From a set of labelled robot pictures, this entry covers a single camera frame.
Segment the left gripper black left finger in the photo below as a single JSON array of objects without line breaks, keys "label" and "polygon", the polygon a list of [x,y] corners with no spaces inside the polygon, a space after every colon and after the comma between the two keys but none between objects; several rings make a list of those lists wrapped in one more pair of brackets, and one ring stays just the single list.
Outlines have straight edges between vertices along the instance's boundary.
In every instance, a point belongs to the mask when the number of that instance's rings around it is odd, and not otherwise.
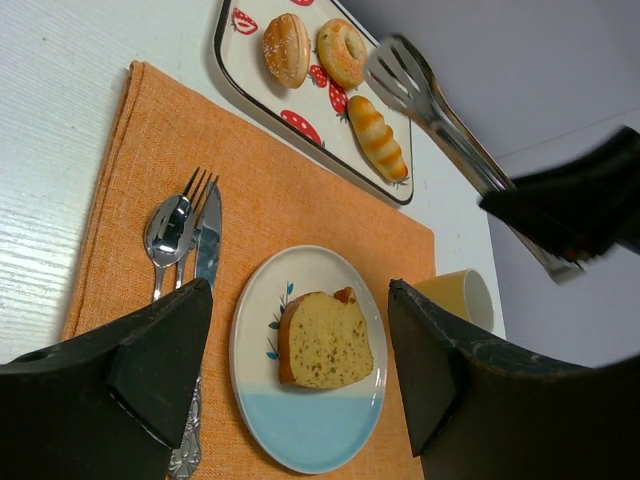
[{"label": "left gripper black left finger", "polygon": [[212,313],[196,279],[1,367],[4,479],[163,479],[180,446]]}]

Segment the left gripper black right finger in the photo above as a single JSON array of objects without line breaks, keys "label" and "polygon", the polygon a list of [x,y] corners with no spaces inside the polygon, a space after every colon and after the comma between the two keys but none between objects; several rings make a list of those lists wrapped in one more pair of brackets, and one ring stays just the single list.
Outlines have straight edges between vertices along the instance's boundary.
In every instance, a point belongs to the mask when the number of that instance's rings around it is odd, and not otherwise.
[{"label": "left gripper black right finger", "polygon": [[598,368],[503,340],[390,283],[412,453],[428,479],[635,479],[639,360]]}]

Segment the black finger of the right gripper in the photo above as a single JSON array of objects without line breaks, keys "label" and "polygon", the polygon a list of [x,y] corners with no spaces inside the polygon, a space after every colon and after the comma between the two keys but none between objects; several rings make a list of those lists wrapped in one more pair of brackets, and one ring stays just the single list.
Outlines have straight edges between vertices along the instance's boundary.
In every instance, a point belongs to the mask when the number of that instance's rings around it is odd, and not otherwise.
[{"label": "black finger of the right gripper", "polygon": [[480,208],[564,260],[639,252],[639,133],[623,126],[585,155],[489,191]]}]

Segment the sliced loaf bread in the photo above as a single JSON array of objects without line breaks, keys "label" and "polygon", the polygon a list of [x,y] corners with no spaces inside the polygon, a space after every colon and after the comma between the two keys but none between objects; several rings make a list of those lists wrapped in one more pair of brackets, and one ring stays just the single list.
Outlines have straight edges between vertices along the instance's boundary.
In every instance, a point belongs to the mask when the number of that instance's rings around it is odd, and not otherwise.
[{"label": "sliced loaf bread", "polygon": [[296,298],[281,316],[279,381],[312,389],[335,389],[373,371],[367,321],[355,291],[316,291]]}]

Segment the metal serving tongs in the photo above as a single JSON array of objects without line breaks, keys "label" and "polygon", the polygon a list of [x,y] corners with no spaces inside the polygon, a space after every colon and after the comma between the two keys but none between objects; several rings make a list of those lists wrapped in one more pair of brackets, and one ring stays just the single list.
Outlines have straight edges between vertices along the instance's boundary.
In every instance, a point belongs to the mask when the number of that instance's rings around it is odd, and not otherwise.
[{"label": "metal serving tongs", "polygon": [[403,35],[392,33],[369,55],[367,85],[391,109],[418,125],[480,194],[513,182],[446,100],[434,71]]}]

